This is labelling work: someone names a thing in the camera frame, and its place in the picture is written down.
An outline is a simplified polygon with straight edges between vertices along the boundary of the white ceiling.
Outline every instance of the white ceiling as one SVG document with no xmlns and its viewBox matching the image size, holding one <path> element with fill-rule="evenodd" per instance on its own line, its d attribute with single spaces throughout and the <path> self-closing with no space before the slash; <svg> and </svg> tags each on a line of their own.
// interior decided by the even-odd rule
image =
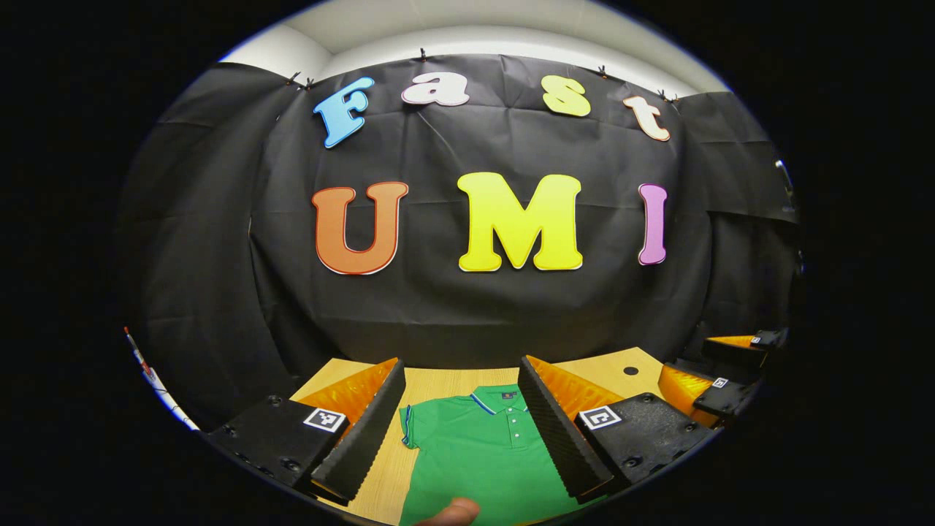
<svg viewBox="0 0 935 526">
<path fill-rule="evenodd" d="M 655 31 L 592 0 L 330 0 L 284 23 L 333 54 L 425 29 L 525 27 L 628 54 L 700 91 L 729 89 L 707 67 Z"/>
</svg>

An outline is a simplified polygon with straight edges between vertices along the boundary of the polo shirt collar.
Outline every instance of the polo shirt collar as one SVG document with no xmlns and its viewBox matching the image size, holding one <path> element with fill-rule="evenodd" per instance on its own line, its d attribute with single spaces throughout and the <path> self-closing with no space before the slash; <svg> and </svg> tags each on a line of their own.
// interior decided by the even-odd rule
<svg viewBox="0 0 935 526">
<path fill-rule="evenodd" d="M 515 402 L 513 405 L 504 405 L 503 397 L 500 393 L 504 392 L 515 392 Z M 474 389 L 474 392 L 470 394 L 470 397 L 489 415 L 497 415 L 505 411 L 508 407 L 513 407 L 516 409 L 522 408 L 523 411 L 529 411 L 529 406 L 526 405 L 525 399 L 523 398 L 523 393 L 520 392 L 520 387 L 516 384 L 509 386 L 480 386 Z"/>
</svg>

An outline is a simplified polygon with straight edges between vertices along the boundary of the wall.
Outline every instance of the wall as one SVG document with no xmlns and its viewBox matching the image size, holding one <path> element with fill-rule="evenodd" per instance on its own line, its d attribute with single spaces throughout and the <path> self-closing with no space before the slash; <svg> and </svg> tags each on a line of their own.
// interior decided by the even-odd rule
<svg viewBox="0 0 935 526">
<path fill-rule="evenodd" d="M 694 83 L 689 83 L 633 56 L 593 42 L 506 26 L 428 29 L 386 37 L 331 55 L 311 38 L 288 26 L 278 25 L 244 43 L 223 61 L 262 67 L 287 78 L 302 70 L 299 79 L 304 82 L 306 77 L 321 80 L 363 66 L 418 57 L 420 48 L 425 48 L 429 55 L 491 53 L 553 60 L 592 70 L 605 66 L 611 77 L 652 91 L 665 90 L 669 96 L 728 91 L 713 75 L 702 79 L 697 71 L 692 71 Z"/>
</svg>

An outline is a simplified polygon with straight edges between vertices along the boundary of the wooden table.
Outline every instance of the wooden table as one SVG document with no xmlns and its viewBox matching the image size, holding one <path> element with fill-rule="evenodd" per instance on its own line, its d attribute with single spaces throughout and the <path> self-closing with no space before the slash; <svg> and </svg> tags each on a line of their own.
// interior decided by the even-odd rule
<svg viewBox="0 0 935 526">
<path fill-rule="evenodd" d="M 373 364 L 332 359 L 328 361 L 302 388 L 292 395 L 290 400 L 298 401 L 309 394 L 327 387 L 351 374 L 358 373 Z M 658 379 L 662 363 L 647 355 L 641 349 L 633 347 L 616 353 L 594 358 L 576 359 L 554 365 L 601 387 L 629 398 L 644 392 L 659 392 Z M 636 374 L 624 373 L 624 368 L 634 367 Z M 403 393 L 400 407 L 408 404 L 467 396 L 477 386 L 504 386 L 518 381 L 519 368 L 508 369 L 415 369 L 407 367 L 406 391 Z M 399 423 L 399 412 L 395 411 L 390 429 L 387 430 L 380 451 L 373 466 L 364 480 L 357 497 L 347 506 L 322 502 L 343 509 L 357 516 L 398 525 L 402 516 L 403 503 L 409 491 L 410 477 L 415 466 L 418 449 L 409 449 L 402 445 L 403 432 Z"/>
</svg>

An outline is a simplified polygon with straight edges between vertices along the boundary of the hand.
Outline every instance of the hand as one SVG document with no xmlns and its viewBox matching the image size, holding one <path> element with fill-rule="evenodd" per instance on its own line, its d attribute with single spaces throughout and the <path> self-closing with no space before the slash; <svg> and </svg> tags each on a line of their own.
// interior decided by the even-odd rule
<svg viewBox="0 0 935 526">
<path fill-rule="evenodd" d="M 452 499 L 452 503 L 433 518 L 416 522 L 412 526 L 468 526 L 480 513 L 481 507 L 477 503 L 458 497 Z"/>
</svg>

